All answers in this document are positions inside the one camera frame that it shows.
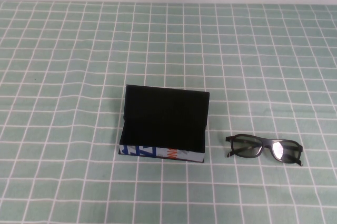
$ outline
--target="box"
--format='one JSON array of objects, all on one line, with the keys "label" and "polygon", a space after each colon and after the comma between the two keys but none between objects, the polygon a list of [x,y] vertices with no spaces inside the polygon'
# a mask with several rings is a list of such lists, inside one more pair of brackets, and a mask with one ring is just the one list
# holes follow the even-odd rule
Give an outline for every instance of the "box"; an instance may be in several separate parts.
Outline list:
[{"label": "box", "polygon": [[203,162],[210,93],[127,85],[121,155]]}]

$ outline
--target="table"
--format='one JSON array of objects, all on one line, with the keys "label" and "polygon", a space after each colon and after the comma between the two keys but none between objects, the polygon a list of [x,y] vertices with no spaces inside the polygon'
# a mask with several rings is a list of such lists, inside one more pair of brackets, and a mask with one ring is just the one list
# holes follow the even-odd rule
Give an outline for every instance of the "table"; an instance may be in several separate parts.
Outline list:
[{"label": "table", "polygon": [[[335,223],[337,6],[0,2],[0,223]],[[210,92],[203,164],[117,154],[126,84]],[[225,137],[292,139],[226,158]]]}]

